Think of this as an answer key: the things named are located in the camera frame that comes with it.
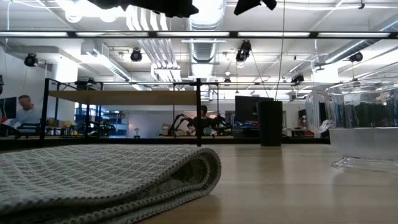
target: desk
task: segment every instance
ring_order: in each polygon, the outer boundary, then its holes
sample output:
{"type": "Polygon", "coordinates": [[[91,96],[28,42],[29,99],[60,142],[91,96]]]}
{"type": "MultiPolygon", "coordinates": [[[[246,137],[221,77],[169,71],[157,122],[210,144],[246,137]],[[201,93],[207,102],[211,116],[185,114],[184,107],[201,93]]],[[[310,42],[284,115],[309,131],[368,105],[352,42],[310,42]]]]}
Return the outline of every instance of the desk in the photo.
{"type": "Polygon", "coordinates": [[[328,145],[208,147],[223,165],[211,195],[142,224],[397,223],[398,176],[332,168],[328,145]]]}

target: wooden shelf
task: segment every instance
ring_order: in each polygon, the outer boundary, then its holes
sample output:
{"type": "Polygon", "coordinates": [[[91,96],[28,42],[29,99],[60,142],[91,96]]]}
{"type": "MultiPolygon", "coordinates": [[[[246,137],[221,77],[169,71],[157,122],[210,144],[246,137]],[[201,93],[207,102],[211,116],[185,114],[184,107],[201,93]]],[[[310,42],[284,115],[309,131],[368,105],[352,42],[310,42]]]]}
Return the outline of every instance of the wooden shelf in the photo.
{"type": "Polygon", "coordinates": [[[49,91],[86,105],[196,105],[195,91],[49,91]]]}

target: glass pitcher handle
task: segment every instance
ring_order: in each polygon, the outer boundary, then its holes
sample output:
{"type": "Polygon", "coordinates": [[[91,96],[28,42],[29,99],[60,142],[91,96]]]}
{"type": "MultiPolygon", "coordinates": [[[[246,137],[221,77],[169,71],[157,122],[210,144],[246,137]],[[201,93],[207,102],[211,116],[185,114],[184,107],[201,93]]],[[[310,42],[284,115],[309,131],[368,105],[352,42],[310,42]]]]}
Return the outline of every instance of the glass pitcher handle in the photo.
{"type": "Polygon", "coordinates": [[[308,94],[305,101],[305,114],[307,119],[307,128],[315,134],[324,133],[328,128],[332,128],[335,126],[335,121],[333,119],[330,119],[334,117],[331,97],[324,91],[314,90],[308,94]],[[329,118],[324,120],[319,127],[315,125],[315,120],[320,119],[320,117],[315,116],[314,113],[315,103],[319,103],[317,100],[315,100],[316,97],[320,97],[325,100],[326,117],[329,118]]]}

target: glass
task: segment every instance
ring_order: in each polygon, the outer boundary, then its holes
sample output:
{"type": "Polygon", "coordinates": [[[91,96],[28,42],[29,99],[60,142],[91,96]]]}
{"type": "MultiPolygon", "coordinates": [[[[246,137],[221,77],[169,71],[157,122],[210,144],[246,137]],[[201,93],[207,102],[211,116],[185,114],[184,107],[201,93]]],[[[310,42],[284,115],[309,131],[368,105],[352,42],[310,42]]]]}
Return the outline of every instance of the glass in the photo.
{"type": "Polygon", "coordinates": [[[398,78],[342,83],[307,96],[308,128],[329,129],[330,142],[342,153],[339,169],[398,172],[398,78]],[[327,120],[316,126],[315,103],[325,101],[327,120]]]}

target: gray waffle towel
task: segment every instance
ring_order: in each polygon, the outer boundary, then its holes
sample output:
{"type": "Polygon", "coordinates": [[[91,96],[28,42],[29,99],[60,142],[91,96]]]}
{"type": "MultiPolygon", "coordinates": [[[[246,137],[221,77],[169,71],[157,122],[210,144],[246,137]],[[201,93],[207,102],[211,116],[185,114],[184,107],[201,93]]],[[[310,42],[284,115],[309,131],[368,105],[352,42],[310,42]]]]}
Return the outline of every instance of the gray waffle towel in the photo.
{"type": "Polygon", "coordinates": [[[0,154],[0,223],[134,223],[208,195],[217,154],[89,144],[0,154]]]}

